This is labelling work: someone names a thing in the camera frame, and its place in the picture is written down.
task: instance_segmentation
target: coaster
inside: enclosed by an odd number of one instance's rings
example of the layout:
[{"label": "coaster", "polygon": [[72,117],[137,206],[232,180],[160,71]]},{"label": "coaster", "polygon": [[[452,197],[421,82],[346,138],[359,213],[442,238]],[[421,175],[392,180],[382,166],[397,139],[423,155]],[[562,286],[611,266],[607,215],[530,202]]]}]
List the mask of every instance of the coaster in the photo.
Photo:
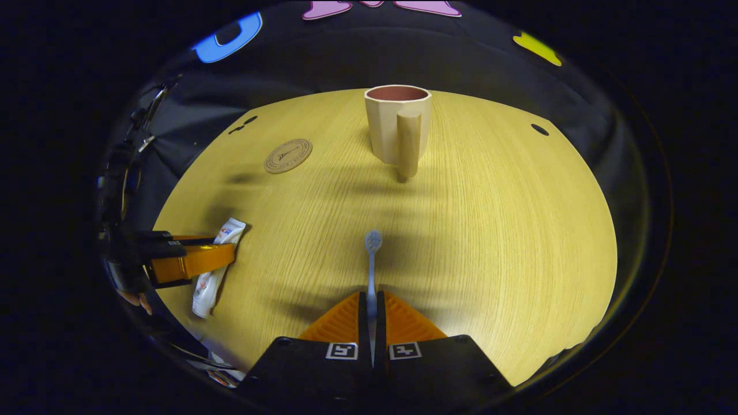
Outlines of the coaster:
[{"label": "coaster", "polygon": [[290,171],[304,162],[312,151],[313,145],[308,140],[297,139],[282,143],[264,160],[264,170],[271,174]]}]

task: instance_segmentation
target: yellow sticker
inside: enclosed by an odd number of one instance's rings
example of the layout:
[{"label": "yellow sticker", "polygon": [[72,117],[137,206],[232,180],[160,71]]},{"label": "yellow sticker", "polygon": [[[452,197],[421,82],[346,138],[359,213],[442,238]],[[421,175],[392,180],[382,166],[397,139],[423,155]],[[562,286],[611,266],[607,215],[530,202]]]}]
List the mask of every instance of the yellow sticker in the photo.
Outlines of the yellow sticker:
[{"label": "yellow sticker", "polygon": [[536,55],[544,58],[556,66],[561,66],[561,61],[556,57],[556,53],[548,46],[544,45],[538,39],[526,32],[521,32],[520,36],[513,36],[512,40],[520,46],[530,50]]}]

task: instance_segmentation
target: white toothpaste tube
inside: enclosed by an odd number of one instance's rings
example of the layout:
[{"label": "white toothpaste tube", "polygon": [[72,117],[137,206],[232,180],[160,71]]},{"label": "white toothpaste tube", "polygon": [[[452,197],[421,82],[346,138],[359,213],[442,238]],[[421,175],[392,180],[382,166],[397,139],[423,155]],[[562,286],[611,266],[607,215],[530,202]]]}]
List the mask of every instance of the white toothpaste tube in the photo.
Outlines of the white toothpaste tube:
[{"label": "white toothpaste tube", "polygon": [[[214,244],[237,244],[241,239],[241,234],[246,229],[246,224],[235,220],[228,219],[218,232],[218,236],[213,241]],[[210,310],[215,306],[215,295],[218,293],[218,287],[223,281],[228,266],[218,268],[204,274],[200,274],[195,287],[195,294],[192,297],[192,311],[202,318],[210,316]]]}]

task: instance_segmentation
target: wooden table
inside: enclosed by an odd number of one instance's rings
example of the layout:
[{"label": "wooden table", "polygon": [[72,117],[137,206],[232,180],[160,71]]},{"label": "wooden table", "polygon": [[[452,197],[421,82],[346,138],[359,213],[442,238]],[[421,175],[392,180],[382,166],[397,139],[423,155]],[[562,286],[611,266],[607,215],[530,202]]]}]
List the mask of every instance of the wooden table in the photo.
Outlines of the wooden table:
[{"label": "wooden table", "polygon": [[[433,92],[427,152],[401,184],[396,167],[371,153],[363,92],[253,109],[202,152],[155,229],[212,235],[231,216],[253,229],[211,318],[191,312],[194,285],[160,289],[169,310],[247,371],[275,337],[298,336],[365,289],[364,235],[376,228],[384,236],[379,288],[447,335],[471,335],[512,385],[581,343],[613,293],[615,231],[594,176],[562,133],[509,106]],[[297,138],[313,143],[310,157],[292,171],[265,172],[267,155]]]}]

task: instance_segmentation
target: beige mug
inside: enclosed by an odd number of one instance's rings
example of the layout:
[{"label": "beige mug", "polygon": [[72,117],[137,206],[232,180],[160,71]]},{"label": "beige mug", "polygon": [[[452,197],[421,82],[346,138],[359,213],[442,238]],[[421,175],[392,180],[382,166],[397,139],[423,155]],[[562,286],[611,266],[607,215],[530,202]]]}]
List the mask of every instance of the beige mug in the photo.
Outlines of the beige mug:
[{"label": "beige mug", "polygon": [[418,158],[423,156],[428,143],[431,97],[428,90],[410,85],[377,86],[364,93],[371,148],[378,159],[388,164],[398,164],[397,113],[403,109],[421,114]]}]

